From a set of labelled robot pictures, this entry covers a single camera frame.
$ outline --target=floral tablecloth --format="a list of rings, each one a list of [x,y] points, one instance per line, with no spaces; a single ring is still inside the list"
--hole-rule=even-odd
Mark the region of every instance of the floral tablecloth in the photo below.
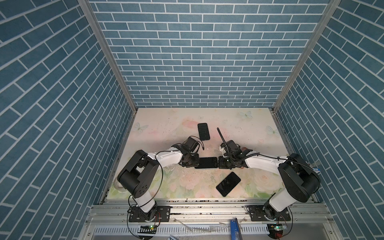
[[[116,176],[137,150],[157,152],[183,142],[190,135],[198,136],[197,124],[201,122],[208,124],[211,136],[210,140],[204,141],[205,150],[199,151],[201,157],[221,155],[221,139],[216,127],[227,141],[232,139],[241,146],[265,154],[288,154],[266,108],[139,109]],[[230,172],[235,172],[241,181],[226,198],[267,199],[283,188],[279,175],[261,169],[195,169],[174,164],[164,168],[164,179],[156,199],[222,198],[216,186]],[[157,191],[160,180],[159,169],[149,188],[151,194]],[[130,193],[115,179],[107,199],[127,199],[129,196]]]

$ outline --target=black smartphone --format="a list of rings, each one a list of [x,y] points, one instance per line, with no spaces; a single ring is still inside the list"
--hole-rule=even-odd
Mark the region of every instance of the black smartphone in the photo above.
[[[240,181],[241,179],[234,172],[231,172],[226,178],[224,178],[221,183],[216,186],[216,189],[223,197],[226,197]]]
[[[209,136],[208,124],[199,123],[197,125],[197,130],[199,131],[199,138],[201,141],[211,139],[211,136]]]
[[[217,157],[201,157],[199,158],[199,165],[195,167],[196,169],[210,169],[218,168]]]

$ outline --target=robotic arm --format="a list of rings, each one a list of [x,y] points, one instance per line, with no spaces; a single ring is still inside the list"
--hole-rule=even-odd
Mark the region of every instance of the robotic arm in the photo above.
[[[280,213],[296,201],[306,202],[318,190],[320,178],[298,154],[273,157],[251,149],[240,148],[232,140],[223,140],[223,156],[219,157],[219,168],[250,167],[267,170],[281,176],[285,188],[272,195],[264,204],[267,220],[275,220]],[[137,203],[135,207],[144,219],[154,218],[157,204],[154,196],[147,191],[159,167],[180,164],[194,167],[199,164],[199,155],[194,153],[199,142],[189,137],[183,144],[175,144],[170,149],[158,153],[137,151],[118,175],[118,181],[127,189]]]

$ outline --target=red wire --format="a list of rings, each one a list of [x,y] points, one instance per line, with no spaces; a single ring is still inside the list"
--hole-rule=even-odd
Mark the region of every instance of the red wire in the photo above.
[[[281,217],[284,219],[284,222],[285,222],[285,226],[287,227],[287,229],[288,229],[288,225],[287,225],[287,222],[286,222],[286,220],[285,220],[285,217],[283,216],[283,215],[281,215]]]
[[[161,216],[160,216],[160,213],[159,212],[157,212],[158,214],[159,214],[159,225],[158,226],[160,226],[160,220],[161,220]]]

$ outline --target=blue brick wall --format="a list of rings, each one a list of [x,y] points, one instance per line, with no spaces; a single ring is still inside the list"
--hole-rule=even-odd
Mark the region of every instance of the blue brick wall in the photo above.
[[[0,1],[0,239],[72,239],[132,111],[77,0]]]
[[[383,239],[384,1],[342,0],[278,117],[345,239]]]
[[[272,107],[327,3],[91,1],[139,107]]]

